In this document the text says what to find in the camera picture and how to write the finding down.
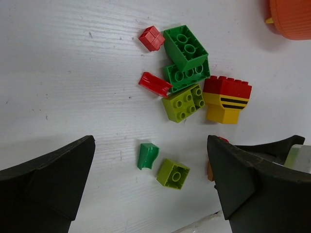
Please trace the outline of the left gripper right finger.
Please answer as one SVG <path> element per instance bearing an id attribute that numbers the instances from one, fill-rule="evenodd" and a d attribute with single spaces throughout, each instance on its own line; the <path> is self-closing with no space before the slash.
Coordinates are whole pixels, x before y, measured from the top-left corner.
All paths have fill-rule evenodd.
<path id="1" fill-rule="evenodd" d="M 224 218 L 234 233 L 308 233 L 311 176 L 207 138 Z"/>

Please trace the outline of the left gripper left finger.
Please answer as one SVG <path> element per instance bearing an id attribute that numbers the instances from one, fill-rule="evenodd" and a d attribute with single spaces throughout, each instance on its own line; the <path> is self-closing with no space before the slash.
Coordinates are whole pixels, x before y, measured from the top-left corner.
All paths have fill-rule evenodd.
<path id="1" fill-rule="evenodd" d="M 95 153 L 84 136 L 0 172 L 2 233 L 67 233 L 76 219 Z"/>

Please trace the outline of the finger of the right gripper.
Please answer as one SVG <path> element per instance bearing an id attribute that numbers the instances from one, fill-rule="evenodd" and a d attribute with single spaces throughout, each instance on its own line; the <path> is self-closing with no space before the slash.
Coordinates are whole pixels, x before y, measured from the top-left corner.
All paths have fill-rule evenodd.
<path id="1" fill-rule="evenodd" d="M 236 147 L 267 161 L 284 165 L 292 146 L 303 145 L 304 142 L 304 137 L 294 135 L 289 138 L 267 144 L 252 146 L 236 145 Z"/>

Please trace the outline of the brown lego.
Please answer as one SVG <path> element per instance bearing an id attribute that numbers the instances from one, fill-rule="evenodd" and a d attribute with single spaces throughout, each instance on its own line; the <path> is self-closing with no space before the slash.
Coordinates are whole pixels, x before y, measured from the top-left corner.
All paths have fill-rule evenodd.
<path id="1" fill-rule="evenodd" d="M 212 172 L 210 160 L 208 160 L 208 162 L 207 162 L 207 179 L 209 181 L 211 181 L 211 182 L 214 181 L 214 175 L 213 175 L 213 172 Z"/>

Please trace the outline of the lime green small lego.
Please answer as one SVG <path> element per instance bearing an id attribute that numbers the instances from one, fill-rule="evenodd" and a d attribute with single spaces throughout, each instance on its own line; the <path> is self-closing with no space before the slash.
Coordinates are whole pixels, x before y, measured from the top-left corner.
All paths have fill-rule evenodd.
<path id="1" fill-rule="evenodd" d="M 181 190 L 189 172 L 184 164 L 165 158 L 156 180 L 164 187 Z"/>

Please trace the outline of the lime green large lego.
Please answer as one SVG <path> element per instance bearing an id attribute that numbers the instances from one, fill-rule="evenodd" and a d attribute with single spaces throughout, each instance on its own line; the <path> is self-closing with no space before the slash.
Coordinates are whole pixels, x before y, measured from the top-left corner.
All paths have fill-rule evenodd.
<path id="1" fill-rule="evenodd" d="M 203 108 L 205 105 L 200 85 L 193 84 L 179 92 L 162 98 L 166 114 L 170 121 L 179 123 Z"/>

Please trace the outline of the small green curved lego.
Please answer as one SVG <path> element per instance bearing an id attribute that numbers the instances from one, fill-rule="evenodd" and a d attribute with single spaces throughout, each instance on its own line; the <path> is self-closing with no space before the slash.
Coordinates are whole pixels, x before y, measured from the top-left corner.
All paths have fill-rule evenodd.
<path id="1" fill-rule="evenodd" d="M 138 155 L 138 169 L 152 169 L 154 161 L 159 155 L 160 148 L 153 143 L 141 143 Z"/>

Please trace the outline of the dark green long lego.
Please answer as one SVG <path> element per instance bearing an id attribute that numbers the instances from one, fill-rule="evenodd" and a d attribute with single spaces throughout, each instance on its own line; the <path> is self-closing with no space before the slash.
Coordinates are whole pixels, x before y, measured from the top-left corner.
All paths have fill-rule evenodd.
<path id="1" fill-rule="evenodd" d="M 165 66 L 162 71 L 165 81 L 172 85 L 169 89 L 170 93 L 176 93 L 210 77 L 208 59 L 202 65 L 184 72 L 178 70 L 176 65 Z"/>

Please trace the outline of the dark green lego block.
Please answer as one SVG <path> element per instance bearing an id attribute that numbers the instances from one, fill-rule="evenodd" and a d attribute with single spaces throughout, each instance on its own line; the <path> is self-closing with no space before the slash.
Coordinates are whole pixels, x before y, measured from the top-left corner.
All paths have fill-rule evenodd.
<path id="1" fill-rule="evenodd" d="M 163 36 L 165 52 L 181 72 L 202 65 L 208 57 L 208 52 L 187 25 L 166 29 Z"/>

